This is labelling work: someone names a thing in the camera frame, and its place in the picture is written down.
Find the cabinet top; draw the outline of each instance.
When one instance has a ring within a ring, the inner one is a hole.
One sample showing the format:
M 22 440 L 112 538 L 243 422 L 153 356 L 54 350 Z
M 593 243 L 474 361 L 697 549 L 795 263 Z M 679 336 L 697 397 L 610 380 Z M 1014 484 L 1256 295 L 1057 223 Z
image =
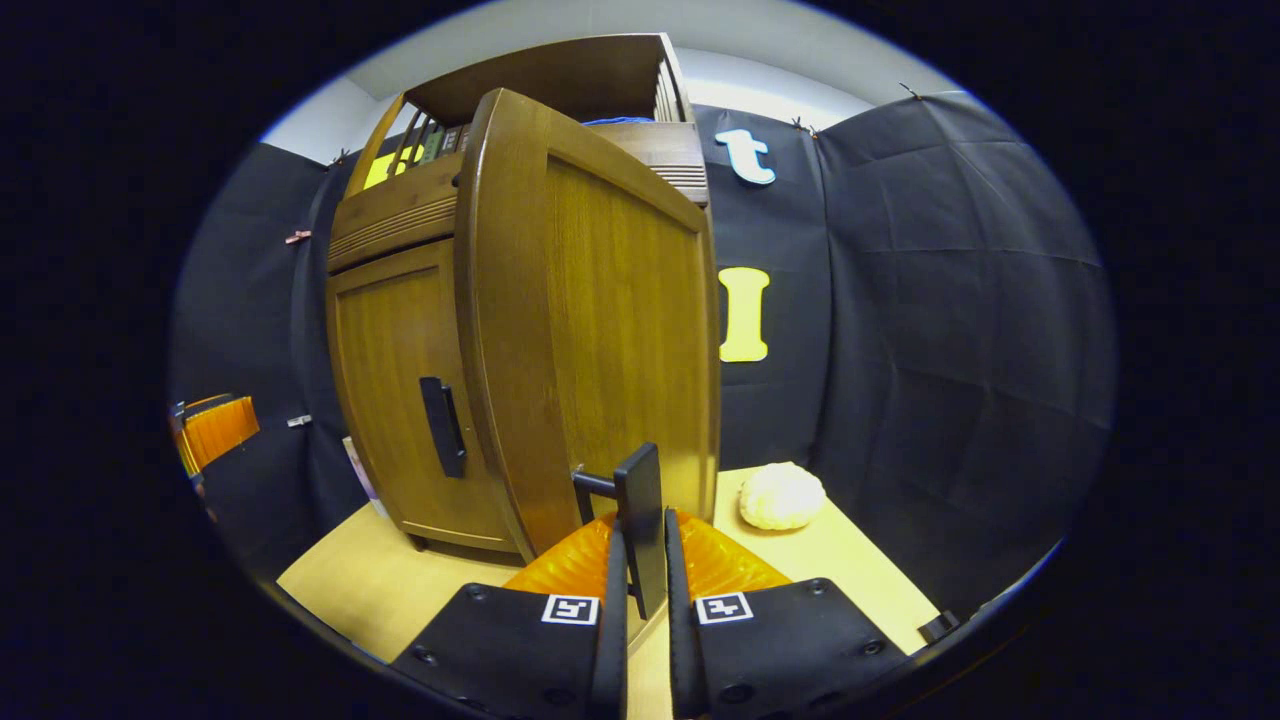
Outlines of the cabinet top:
M 667 33 L 582 37 L 460 68 L 407 90 L 404 99 L 444 126 L 471 122 L 480 97 L 495 87 L 513 90 L 580 122 L 648 117 L 663 60 L 675 65 Z

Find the white ball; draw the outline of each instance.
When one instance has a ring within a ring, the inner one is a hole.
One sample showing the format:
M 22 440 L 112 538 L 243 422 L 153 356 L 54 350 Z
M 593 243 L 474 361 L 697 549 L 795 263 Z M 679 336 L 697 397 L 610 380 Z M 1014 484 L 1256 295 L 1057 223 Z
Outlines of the white ball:
M 773 462 L 742 483 L 737 510 L 756 528 L 790 530 L 808 525 L 826 500 L 822 480 L 808 470 L 795 462 Z

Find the cabinet handle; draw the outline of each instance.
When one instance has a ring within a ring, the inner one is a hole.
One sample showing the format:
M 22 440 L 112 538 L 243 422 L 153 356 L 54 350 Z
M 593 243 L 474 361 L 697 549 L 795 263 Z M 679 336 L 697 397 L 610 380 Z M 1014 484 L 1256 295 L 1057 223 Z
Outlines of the cabinet handle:
M 462 430 L 458 429 L 458 411 L 453 406 L 453 389 L 440 382 L 440 378 L 419 378 L 422 388 L 422 405 L 426 406 L 426 423 L 431 428 L 435 454 L 440 457 L 440 468 L 449 478 L 462 478 L 467 448 L 462 446 Z

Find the table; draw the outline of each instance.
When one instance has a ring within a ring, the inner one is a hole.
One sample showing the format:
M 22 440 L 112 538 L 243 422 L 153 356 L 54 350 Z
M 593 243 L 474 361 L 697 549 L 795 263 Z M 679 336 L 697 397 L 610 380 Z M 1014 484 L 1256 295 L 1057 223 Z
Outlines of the table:
M 792 580 L 828 578 L 906 655 L 924 647 L 919 626 L 937 609 L 828 500 L 804 528 L 762 530 L 737 512 L 756 468 L 719 474 L 713 525 Z M 518 557 L 463 547 L 419 550 L 372 505 L 351 515 L 276 580 L 311 614 L 374 657 L 390 662 L 465 583 L 502 585 Z M 666 605 L 641 623 L 628 598 L 630 717 L 671 720 Z

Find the cabinet door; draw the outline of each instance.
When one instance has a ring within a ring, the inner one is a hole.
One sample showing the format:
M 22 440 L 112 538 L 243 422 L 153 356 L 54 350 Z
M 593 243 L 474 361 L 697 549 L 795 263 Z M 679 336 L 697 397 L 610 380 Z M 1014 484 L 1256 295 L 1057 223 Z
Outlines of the cabinet door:
M 719 313 L 707 215 L 509 90 L 484 96 L 471 136 L 458 329 L 481 445 L 532 550 L 580 525 L 573 469 L 612 475 L 644 442 L 658 445 L 664 502 L 710 520 Z
M 506 496 L 477 457 L 453 302 L 453 240 L 403 250 L 329 281 L 329 343 L 343 413 L 369 479 L 404 532 L 516 551 Z M 445 477 L 420 378 L 451 386 L 461 478 Z

